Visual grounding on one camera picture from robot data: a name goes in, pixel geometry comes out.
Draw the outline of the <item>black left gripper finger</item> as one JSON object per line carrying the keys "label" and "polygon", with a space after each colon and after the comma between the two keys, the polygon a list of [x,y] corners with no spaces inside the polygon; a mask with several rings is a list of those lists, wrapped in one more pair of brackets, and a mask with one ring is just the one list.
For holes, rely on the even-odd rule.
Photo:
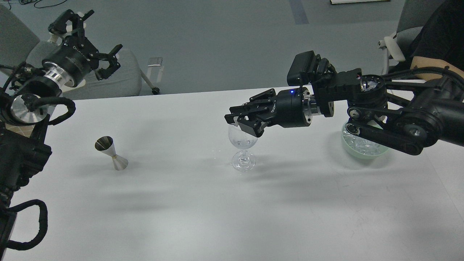
{"label": "black left gripper finger", "polygon": [[70,9],[64,11],[48,26],[48,31],[51,35],[48,42],[57,45],[59,38],[63,39],[65,35],[70,34],[77,40],[79,46],[84,46],[86,41],[84,30],[86,28],[85,21],[91,17],[94,12],[93,9],[85,14],[81,12],[75,13]]}
{"label": "black left gripper finger", "polygon": [[[108,79],[121,67],[116,55],[122,47],[122,44],[116,45],[108,54],[99,51],[91,53],[91,70],[94,71],[97,80]],[[107,62],[108,66],[100,68],[100,61]]]}

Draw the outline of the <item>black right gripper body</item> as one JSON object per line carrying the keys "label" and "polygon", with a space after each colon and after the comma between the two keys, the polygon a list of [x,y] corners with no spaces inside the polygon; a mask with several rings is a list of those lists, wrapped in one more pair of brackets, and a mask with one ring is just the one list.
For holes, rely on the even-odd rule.
{"label": "black right gripper body", "polygon": [[310,94],[307,88],[280,91],[270,112],[267,126],[283,128],[307,127],[311,124]]}

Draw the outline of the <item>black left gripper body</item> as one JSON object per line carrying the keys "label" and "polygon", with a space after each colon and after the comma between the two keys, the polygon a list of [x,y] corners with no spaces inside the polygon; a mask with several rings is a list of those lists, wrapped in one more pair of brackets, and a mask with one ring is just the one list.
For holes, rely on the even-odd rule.
{"label": "black left gripper body", "polygon": [[87,38],[84,43],[67,38],[42,61],[47,70],[45,77],[59,86],[77,87],[91,70],[98,68],[99,61],[92,56],[98,52]]}

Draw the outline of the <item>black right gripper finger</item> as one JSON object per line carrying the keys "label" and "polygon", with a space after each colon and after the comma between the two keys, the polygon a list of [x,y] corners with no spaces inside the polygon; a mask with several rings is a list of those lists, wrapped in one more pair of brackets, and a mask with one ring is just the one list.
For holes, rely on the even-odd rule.
{"label": "black right gripper finger", "polygon": [[246,118],[237,118],[237,124],[240,129],[254,137],[262,137],[265,127],[268,126],[268,122],[257,120],[247,120]]}
{"label": "black right gripper finger", "polygon": [[263,91],[260,94],[252,96],[249,101],[243,105],[230,107],[230,113],[225,115],[227,123],[232,124],[238,121],[238,117],[248,117],[249,121],[259,120],[267,122],[268,125],[276,125],[276,115],[274,111],[277,94],[275,89]]}

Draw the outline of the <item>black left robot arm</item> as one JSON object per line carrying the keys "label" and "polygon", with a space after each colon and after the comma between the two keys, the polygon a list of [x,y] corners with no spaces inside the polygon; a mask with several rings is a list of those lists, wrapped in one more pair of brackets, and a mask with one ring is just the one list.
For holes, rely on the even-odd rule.
{"label": "black left robot arm", "polygon": [[[84,23],[93,15],[70,9],[64,11],[48,30],[62,39],[41,66],[26,61],[16,66],[1,65],[11,71],[1,88],[1,255],[10,248],[24,251],[37,246],[48,230],[48,210],[42,200],[33,199],[16,206],[11,200],[16,191],[28,185],[41,172],[52,154],[45,144],[47,128],[69,119],[76,111],[71,99],[63,97],[65,87],[76,88],[91,72],[97,80],[108,79],[120,68],[116,45],[101,53],[86,37]],[[27,242],[10,239],[18,212],[39,208],[38,233]]]}

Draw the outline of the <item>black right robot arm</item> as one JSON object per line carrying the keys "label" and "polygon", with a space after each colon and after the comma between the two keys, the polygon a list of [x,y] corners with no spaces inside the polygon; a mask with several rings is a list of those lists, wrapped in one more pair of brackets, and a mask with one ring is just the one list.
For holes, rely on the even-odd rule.
{"label": "black right robot arm", "polygon": [[225,115],[228,124],[254,137],[265,127],[306,127],[314,115],[333,117],[334,102],[345,100],[352,135],[408,155],[419,155],[442,140],[463,146],[463,78],[448,68],[425,67],[386,75],[361,69],[336,72],[313,51],[297,54],[280,91],[252,96]]}

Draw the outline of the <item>person's forearm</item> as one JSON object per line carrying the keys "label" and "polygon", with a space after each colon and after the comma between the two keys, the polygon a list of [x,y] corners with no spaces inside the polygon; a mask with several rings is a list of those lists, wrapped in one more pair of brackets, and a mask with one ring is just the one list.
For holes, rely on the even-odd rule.
{"label": "person's forearm", "polygon": [[[457,73],[461,78],[464,77],[464,71],[459,69],[458,67],[443,61],[441,59],[437,58],[426,58],[426,57],[420,57],[420,56],[414,56],[412,61],[411,61],[411,66],[410,69],[422,69],[426,67],[436,67],[436,68],[441,68],[444,69],[448,67],[448,69],[454,73]],[[434,74],[434,73],[419,73],[415,75],[418,79],[422,79],[425,81],[430,81],[434,79],[440,79],[442,78],[441,75],[439,74]]]}

